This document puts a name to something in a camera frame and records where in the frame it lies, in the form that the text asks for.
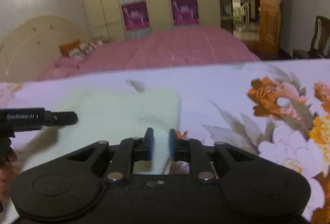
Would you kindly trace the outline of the person's left hand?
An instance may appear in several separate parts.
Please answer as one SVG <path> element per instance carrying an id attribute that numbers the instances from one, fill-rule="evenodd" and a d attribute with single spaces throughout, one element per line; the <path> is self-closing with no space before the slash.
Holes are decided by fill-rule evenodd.
<path id="1" fill-rule="evenodd" d="M 7 154 L 7 160 L 1 165 L 1 171 L 0 171 L 1 201 L 8 201 L 10 198 L 9 188 L 11 186 L 12 181 L 15 179 L 17 175 L 12 163 L 16 161 L 17 161 L 17 155 L 15 151 L 12 148 L 10 148 Z"/>

